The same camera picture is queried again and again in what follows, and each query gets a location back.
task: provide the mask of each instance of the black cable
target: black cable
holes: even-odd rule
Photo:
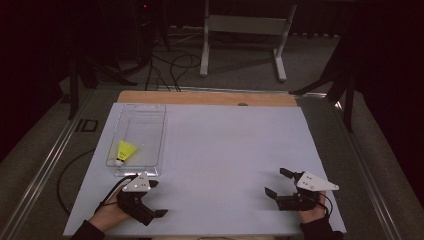
[[[325,215],[330,216],[330,214],[328,213],[327,206],[325,206],[324,204],[322,204],[320,202],[315,202],[315,203],[325,209]]]
[[[144,91],[147,91],[147,86],[149,85],[149,82],[150,82],[150,75],[152,74],[152,55],[150,55],[150,58],[149,58],[149,66],[150,66],[149,74],[147,75],[147,80],[146,80],[146,85],[144,87]]]
[[[330,208],[330,213],[328,214],[328,216],[330,216],[331,213],[333,212],[333,202],[325,194],[322,194],[322,193],[319,193],[319,194],[323,195],[328,200],[328,202],[330,203],[331,208]]]
[[[61,182],[61,180],[62,180],[62,176],[63,176],[63,174],[66,172],[66,170],[73,164],[73,163],[75,163],[77,160],[79,160],[79,159],[81,159],[83,156],[85,156],[85,155],[87,155],[87,154],[89,154],[89,153],[91,153],[91,152],[94,152],[94,150],[95,149],[91,149],[91,150],[88,150],[88,151],[86,151],[86,152],[84,152],[84,153],[82,153],[82,154],[80,154],[79,156],[77,156],[76,158],[74,158],[74,159],[72,159],[68,164],[66,164],[66,166],[62,169],[62,171],[60,172],[60,174],[59,174],[59,177],[58,177],[58,180],[57,180],[57,182],[56,182],[56,196],[57,196],[57,199],[59,200],[59,204],[60,204],[60,206],[63,208],[63,210],[66,212],[66,214],[68,214],[68,215],[70,215],[71,214],[71,212],[69,211],[69,209],[65,206],[65,204],[63,203],[63,201],[62,201],[62,197],[61,197],[61,195],[60,195],[60,182]]]
[[[163,59],[163,58],[160,58],[160,57],[158,57],[158,56],[155,56],[155,55],[153,55],[152,54],[152,60],[151,60],[151,69],[153,69],[155,72],[156,72],[156,74],[158,75],[158,79],[157,79],[157,82],[156,82],[156,86],[157,86],[157,88],[158,88],[158,80],[160,79],[162,82],[163,82],[163,84],[165,84],[165,86],[168,88],[168,90],[169,91],[171,91],[171,89],[169,88],[169,86],[166,84],[166,82],[165,82],[165,80],[161,77],[161,73],[160,73],[160,70],[158,69],[158,68],[156,68],[156,67],[154,67],[153,66],[153,58],[155,58],[155,59],[158,59],[158,60],[160,60],[160,61],[162,61],[162,62],[165,62],[165,63],[168,63],[168,64],[170,64],[170,74],[171,74],[171,77],[172,77],[172,80],[173,80],[173,82],[174,82],[174,85],[175,85],[175,89],[176,89],[176,91],[177,92],[181,92],[181,88],[179,87],[179,85],[178,85],[178,80],[185,74],[185,73],[187,73],[187,71],[190,69],[190,68],[194,68],[194,67],[198,67],[198,66],[200,66],[200,63],[201,63],[201,61],[200,61],[200,57],[199,56],[196,56],[196,55],[193,55],[193,54],[191,54],[191,53],[189,53],[189,52],[187,52],[187,51],[182,51],[182,50],[174,50],[174,51],[172,51],[172,52],[184,52],[185,54],[183,54],[183,55],[180,55],[180,56],[178,56],[178,57],[176,57],[175,59],[173,59],[171,62],[170,61],[167,61],[167,60],[165,60],[165,59]],[[179,60],[180,58],[183,58],[183,57],[190,57],[190,64],[188,65],[188,66],[183,66],[183,65],[179,65],[179,64],[176,64],[175,62],[177,61],[177,60]],[[194,60],[193,60],[193,58],[197,58],[198,59],[198,63],[196,63],[196,64],[193,64],[193,62],[194,62]],[[176,77],[175,75],[174,75],[174,71],[173,71],[173,69],[175,68],[175,67],[179,67],[179,68],[183,68],[184,69],[184,71],[183,71],[183,73],[181,73],[178,77]],[[148,85],[148,83],[149,83],[149,79],[150,79],[150,72],[149,72],[149,77],[148,77],[148,81],[147,81],[147,83],[146,83],[146,86],[145,86],[145,90],[147,90],[147,85]]]
[[[105,203],[103,204],[103,206],[107,206],[107,205],[112,205],[112,204],[117,204],[118,202],[113,202],[113,203]]]
[[[123,183],[125,180],[128,179],[135,179],[137,177],[137,175],[130,175],[130,176],[126,176],[124,178],[122,178],[121,180],[119,180],[115,186],[109,191],[109,193],[106,195],[106,197],[103,199],[103,201],[101,201],[99,203],[99,206],[96,208],[96,210],[94,212],[97,212],[101,207],[109,205],[108,203],[106,203],[106,201],[110,198],[110,196],[112,196],[112,194],[115,192],[115,189],[119,187],[119,185],[121,185],[121,183]]]

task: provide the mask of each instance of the white table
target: white table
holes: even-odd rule
[[[72,235],[120,178],[106,167],[120,109],[111,109],[64,235]],[[326,178],[302,110],[298,107],[168,104],[159,185],[143,202],[169,209],[149,226],[136,220],[111,236],[287,236],[299,234],[296,212],[278,211],[264,188],[295,192],[279,168]],[[337,202],[330,223],[346,232]]]

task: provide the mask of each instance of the clear plastic box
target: clear plastic box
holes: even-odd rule
[[[165,113],[165,105],[125,104],[122,107],[106,162],[107,166],[114,168],[116,176],[141,172],[159,176]],[[120,166],[116,160],[122,150],[119,149],[121,140],[135,145],[137,149]]]

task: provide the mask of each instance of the yellow shuttlecock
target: yellow shuttlecock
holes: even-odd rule
[[[129,142],[120,140],[118,148],[118,157],[116,158],[115,165],[122,166],[124,164],[124,161],[127,160],[127,158],[129,158],[136,150],[137,146]]]

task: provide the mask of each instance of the hand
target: hand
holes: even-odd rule
[[[102,232],[106,232],[121,222],[131,218],[130,215],[124,213],[118,206],[116,195],[118,195],[121,189],[122,187],[118,188],[112,197],[107,200],[106,204],[99,208],[99,210],[88,220]]]
[[[325,205],[325,192],[320,192],[319,202]],[[317,204],[314,209],[308,211],[299,211],[299,216],[302,219],[302,223],[309,223],[325,216],[325,208]]]

